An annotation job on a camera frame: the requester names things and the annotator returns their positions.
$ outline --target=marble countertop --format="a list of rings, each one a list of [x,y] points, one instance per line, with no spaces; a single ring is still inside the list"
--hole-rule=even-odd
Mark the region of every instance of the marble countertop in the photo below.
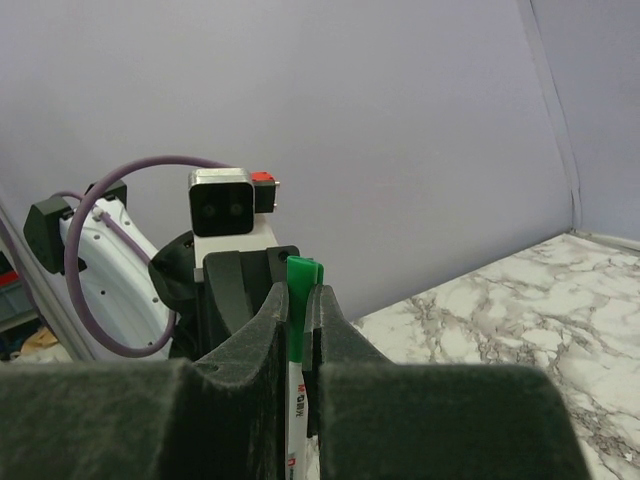
[[[593,478],[640,479],[640,257],[561,235],[355,325],[397,363],[543,369]]]

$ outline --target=camera lens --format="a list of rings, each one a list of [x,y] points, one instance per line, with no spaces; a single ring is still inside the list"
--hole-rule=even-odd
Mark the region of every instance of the camera lens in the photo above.
[[[202,207],[202,215],[205,216],[206,218],[211,218],[215,216],[215,214],[216,214],[216,208],[213,205],[209,204]]]
[[[239,217],[244,212],[244,207],[239,203],[232,203],[231,208],[229,209],[229,212],[234,217]]]

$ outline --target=gray bin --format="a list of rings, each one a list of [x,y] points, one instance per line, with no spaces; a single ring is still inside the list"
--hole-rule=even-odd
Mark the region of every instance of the gray bin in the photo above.
[[[20,281],[0,287],[0,322],[31,310]]]

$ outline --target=red label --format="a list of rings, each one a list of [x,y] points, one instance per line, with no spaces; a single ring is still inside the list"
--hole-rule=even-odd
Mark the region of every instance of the red label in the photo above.
[[[254,182],[273,182],[275,178],[269,172],[253,172],[251,174],[251,180]]]

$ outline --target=camera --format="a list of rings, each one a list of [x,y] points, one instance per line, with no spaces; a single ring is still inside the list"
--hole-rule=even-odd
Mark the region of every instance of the camera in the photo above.
[[[199,237],[253,230],[255,191],[243,168],[195,170],[189,176],[189,203],[193,233]]]

